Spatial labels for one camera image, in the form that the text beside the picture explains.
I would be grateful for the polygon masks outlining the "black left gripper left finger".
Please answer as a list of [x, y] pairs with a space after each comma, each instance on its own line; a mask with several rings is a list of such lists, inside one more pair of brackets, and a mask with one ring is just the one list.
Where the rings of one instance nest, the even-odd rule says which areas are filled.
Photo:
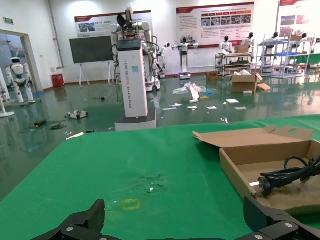
[[105, 240], [101, 231], [106, 217], [105, 201], [98, 199], [90, 209], [69, 215], [57, 228], [36, 240]]

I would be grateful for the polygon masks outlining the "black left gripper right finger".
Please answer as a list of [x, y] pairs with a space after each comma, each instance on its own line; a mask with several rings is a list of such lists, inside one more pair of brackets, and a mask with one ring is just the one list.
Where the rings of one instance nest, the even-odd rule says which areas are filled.
[[243, 199], [243, 217], [252, 230], [241, 240], [318, 240], [320, 231], [286, 211], [261, 205], [252, 196]]

